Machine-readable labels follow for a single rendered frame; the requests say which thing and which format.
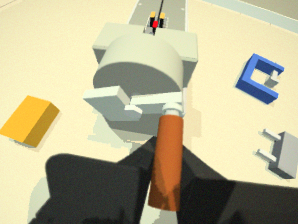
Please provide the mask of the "blue c-shaped block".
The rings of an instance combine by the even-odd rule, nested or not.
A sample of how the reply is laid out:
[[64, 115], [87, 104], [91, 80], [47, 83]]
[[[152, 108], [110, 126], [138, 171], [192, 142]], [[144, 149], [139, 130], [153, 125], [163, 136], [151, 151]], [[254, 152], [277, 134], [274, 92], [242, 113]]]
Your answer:
[[255, 99], [270, 104], [278, 99], [279, 93], [251, 79], [255, 68], [270, 75], [269, 79], [267, 79], [264, 84], [273, 88], [279, 84], [277, 76], [282, 74], [285, 67], [281, 66], [278, 62], [270, 61], [267, 58], [253, 53], [248, 59], [242, 74], [235, 85], [235, 88], [245, 92]]

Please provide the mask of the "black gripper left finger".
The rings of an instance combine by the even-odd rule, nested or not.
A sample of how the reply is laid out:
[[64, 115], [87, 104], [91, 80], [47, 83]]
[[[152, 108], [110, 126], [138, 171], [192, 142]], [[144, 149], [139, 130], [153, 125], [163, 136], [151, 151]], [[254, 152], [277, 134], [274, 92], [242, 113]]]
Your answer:
[[110, 161], [68, 153], [44, 165], [49, 196], [54, 192], [90, 198], [124, 208], [122, 224], [139, 224], [150, 186], [157, 136], [125, 158]]

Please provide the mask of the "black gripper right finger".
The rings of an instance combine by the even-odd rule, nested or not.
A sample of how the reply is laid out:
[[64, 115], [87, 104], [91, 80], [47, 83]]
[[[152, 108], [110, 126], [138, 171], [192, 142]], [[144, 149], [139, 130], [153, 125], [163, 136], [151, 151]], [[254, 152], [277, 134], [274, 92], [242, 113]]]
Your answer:
[[243, 208], [298, 215], [298, 187], [225, 178], [183, 145], [178, 224], [229, 224]]

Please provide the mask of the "yellow rectangular block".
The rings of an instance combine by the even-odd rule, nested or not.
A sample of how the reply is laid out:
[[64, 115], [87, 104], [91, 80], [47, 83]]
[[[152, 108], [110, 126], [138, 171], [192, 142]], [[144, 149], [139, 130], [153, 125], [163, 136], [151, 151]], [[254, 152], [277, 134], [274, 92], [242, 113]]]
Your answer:
[[37, 147], [61, 110], [51, 101], [27, 96], [0, 129], [0, 134]]

